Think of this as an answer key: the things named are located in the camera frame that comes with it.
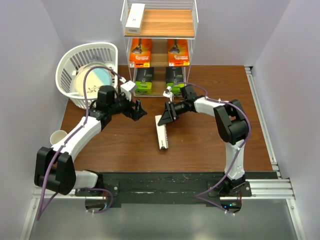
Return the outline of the green black razor box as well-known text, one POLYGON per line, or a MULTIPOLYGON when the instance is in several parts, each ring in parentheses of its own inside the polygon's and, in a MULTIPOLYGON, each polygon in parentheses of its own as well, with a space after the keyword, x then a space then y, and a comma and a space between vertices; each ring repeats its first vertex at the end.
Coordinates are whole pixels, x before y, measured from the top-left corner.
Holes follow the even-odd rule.
POLYGON ((171 87, 171 92, 175 96, 181 95, 184 86, 184 72, 182 67, 168 66, 165 69, 166 87, 171 87))
POLYGON ((137 89, 135 93, 138 95, 150 95, 153 92, 154 68, 138 68, 135 76, 137 89))

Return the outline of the white Harry's box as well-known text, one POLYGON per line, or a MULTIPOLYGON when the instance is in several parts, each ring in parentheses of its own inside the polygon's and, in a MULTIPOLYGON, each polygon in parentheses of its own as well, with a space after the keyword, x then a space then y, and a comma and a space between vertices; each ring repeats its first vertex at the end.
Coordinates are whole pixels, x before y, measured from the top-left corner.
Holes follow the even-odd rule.
POLYGON ((158 145, 160 150, 167 150, 169 148, 167 126, 165 124, 158 125, 161 115, 155 116, 155 126, 157 132, 158 145))

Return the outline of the grey Harry's box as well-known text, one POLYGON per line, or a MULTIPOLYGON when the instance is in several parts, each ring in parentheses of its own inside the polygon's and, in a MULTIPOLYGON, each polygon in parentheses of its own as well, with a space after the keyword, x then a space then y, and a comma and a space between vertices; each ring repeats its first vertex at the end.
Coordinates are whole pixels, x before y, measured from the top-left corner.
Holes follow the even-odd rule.
POLYGON ((145 4, 133 3, 131 5, 125 24, 125 34, 139 35, 141 33, 144 13, 145 4))

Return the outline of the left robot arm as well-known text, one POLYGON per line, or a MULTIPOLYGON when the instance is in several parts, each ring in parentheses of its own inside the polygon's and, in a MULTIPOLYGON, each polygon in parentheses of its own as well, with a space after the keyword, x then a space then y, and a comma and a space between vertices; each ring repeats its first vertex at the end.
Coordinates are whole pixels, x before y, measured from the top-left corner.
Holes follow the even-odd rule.
POLYGON ((122 84, 120 93, 110 85, 101 86, 97 100, 89 106, 78 125, 58 143, 42 147, 37 152, 35 185, 43 191, 62 195, 73 189, 86 189, 92 196, 99 196, 104 190, 99 174, 91 170, 75 170, 74 162, 89 141, 112 120, 112 116, 123 114, 137 121, 147 114, 140 100, 132 100, 136 88, 132 81, 122 84))

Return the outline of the orange Gillette razor pack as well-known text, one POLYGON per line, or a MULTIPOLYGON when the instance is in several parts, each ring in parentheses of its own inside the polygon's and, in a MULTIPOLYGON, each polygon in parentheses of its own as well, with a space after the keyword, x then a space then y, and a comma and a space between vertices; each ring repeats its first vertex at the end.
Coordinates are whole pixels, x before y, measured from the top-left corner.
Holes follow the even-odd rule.
POLYGON ((130 68, 149 68, 152 53, 151 38, 133 38, 129 51, 130 68))
POLYGON ((167 50, 169 67, 190 65, 189 46, 186 39, 167 39, 167 50))

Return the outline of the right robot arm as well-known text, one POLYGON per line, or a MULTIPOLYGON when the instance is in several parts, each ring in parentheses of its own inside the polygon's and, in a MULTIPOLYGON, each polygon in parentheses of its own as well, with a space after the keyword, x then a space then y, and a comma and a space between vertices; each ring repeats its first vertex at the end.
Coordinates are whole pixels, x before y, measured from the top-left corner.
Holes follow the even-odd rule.
POLYGON ((180 88, 182 101, 174 103, 172 87, 168 86, 163 96, 169 98, 164 112, 156 122, 158 127, 178 120, 181 114, 195 112, 214 117, 217 131, 225 144, 225 168, 222 178, 198 196, 219 191, 222 195, 235 196, 245 184, 244 153, 245 145, 251 136, 252 127, 241 103, 235 99, 223 101, 207 95, 198 95, 191 84, 180 88))

